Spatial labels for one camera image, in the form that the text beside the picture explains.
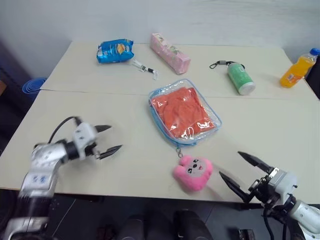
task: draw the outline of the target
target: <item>pink box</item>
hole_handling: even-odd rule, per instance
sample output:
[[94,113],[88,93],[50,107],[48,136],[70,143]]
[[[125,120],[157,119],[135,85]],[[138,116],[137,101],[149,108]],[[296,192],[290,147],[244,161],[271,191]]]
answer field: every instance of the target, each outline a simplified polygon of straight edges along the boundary
[[165,60],[176,74],[184,74],[191,58],[169,43],[160,33],[152,33],[150,47]]

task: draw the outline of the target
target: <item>blue bottle cap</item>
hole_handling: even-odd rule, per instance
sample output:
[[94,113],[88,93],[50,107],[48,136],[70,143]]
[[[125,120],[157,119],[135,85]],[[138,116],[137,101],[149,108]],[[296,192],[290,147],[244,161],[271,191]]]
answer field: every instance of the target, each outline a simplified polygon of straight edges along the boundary
[[312,48],[310,54],[318,56],[320,54],[320,48]]

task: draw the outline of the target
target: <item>orange cloth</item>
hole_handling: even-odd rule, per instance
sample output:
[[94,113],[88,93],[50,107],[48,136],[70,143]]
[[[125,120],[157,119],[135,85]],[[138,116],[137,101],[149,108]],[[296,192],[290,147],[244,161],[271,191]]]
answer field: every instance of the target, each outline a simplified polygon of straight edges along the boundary
[[196,134],[216,127],[193,87],[181,87],[169,94],[156,96],[151,102],[175,138],[193,139]]

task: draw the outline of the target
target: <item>robotic arm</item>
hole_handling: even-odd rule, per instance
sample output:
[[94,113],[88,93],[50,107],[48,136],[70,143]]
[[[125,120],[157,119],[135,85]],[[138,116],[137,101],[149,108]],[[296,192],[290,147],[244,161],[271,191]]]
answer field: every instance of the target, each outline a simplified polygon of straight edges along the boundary
[[[82,122],[79,117],[75,119],[77,125],[72,134],[72,141],[59,140],[48,144],[38,144],[31,156],[31,167],[26,174],[18,195],[15,215],[9,220],[3,240],[24,239],[28,233],[40,233],[47,227],[49,209],[58,180],[58,170],[63,164],[79,159],[83,161],[87,156],[103,159],[121,148],[121,145],[109,148],[100,153],[96,149],[97,134],[111,126],[92,126]],[[28,239],[39,239],[34,236]]]
[[298,187],[296,176],[277,167],[269,166],[259,158],[245,152],[239,151],[238,153],[248,163],[260,168],[267,175],[255,180],[248,189],[249,193],[245,193],[233,179],[220,172],[227,186],[245,203],[249,203],[256,197],[270,212],[270,216],[282,223],[286,223],[288,218],[296,220],[302,234],[297,235],[295,239],[320,239],[320,210],[301,200],[296,200],[293,196],[294,189]]

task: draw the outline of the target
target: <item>white wall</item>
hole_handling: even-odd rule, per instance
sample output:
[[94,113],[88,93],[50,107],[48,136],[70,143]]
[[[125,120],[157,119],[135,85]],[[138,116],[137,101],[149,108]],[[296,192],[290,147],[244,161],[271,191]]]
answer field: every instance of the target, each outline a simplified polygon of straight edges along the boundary
[[320,47],[320,1],[0,0],[0,40],[33,77],[47,77],[72,40],[148,43],[152,32],[175,44],[282,47],[295,61]]

